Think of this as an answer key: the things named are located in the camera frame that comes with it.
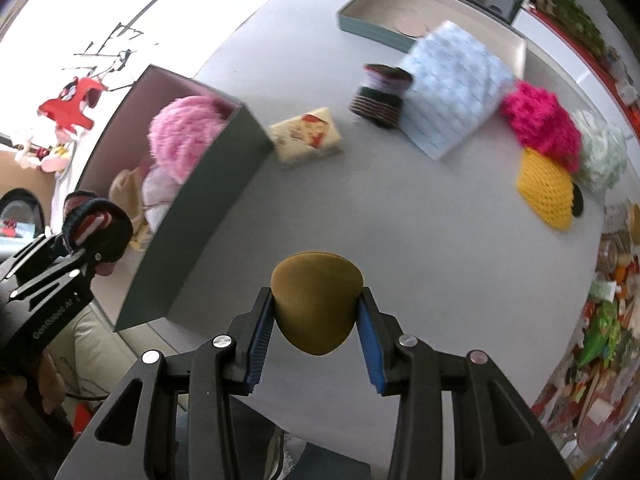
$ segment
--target red shelf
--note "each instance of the red shelf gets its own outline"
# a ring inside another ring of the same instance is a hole
[[[612,78],[612,76],[607,72],[600,63],[593,57],[593,54],[587,50],[587,48],[574,40],[571,36],[569,36],[564,29],[562,29],[561,25],[548,14],[544,12],[539,12],[536,9],[529,9],[529,12],[539,19],[541,22],[545,23],[547,27],[549,27],[552,31],[554,31],[562,40],[567,43],[581,58],[582,60],[591,68],[591,71],[598,77],[601,83],[606,86],[623,113],[626,115],[626,118],[631,124],[631,127],[636,133],[636,137],[640,140],[640,118],[636,117],[633,110],[626,106],[620,96],[618,95],[618,90],[616,89],[616,82]]]

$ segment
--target gray box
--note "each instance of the gray box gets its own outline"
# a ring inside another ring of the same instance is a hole
[[[236,105],[225,129],[180,188],[146,251],[127,249],[111,276],[96,276],[92,290],[116,330],[165,316],[207,241],[272,150],[246,106],[234,97],[150,65],[104,129],[84,167],[78,189],[107,196],[122,170],[149,154],[149,123],[170,102],[189,95],[219,95]]]

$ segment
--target green toy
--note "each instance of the green toy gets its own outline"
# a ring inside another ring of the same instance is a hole
[[[609,368],[609,365],[616,358],[616,350],[618,350],[618,345],[620,344],[620,333],[622,331],[622,325],[620,322],[615,319],[611,330],[609,332],[609,342],[604,349],[604,361],[603,365],[605,368]]]
[[[616,323],[620,325],[617,318],[618,305],[610,301],[603,301],[584,335],[584,346],[578,356],[578,368],[584,368],[602,354],[614,325]],[[620,327],[618,327],[618,338],[620,338]]]

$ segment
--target pink crochet item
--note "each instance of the pink crochet item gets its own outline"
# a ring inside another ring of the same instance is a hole
[[[151,155],[179,184],[184,184],[225,127],[216,104],[213,97],[183,97],[165,106],[151,121]]]
[[[507,116],[518,142],[556,161],[570,173],[580,167],[582,136],[556,94],[518,81],[500,111]]]

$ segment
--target red toy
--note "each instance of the red toy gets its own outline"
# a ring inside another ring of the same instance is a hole
[[[57,98],[44,101],[38,107],[38,114],[47,116],[67,132],[75,133],[76,126],[90,130],[94,127],[94,122],[82,113],[82,104],[92,108],[97,103],[100,93],[106,89],[107,87],[97,79],[74,78]]]

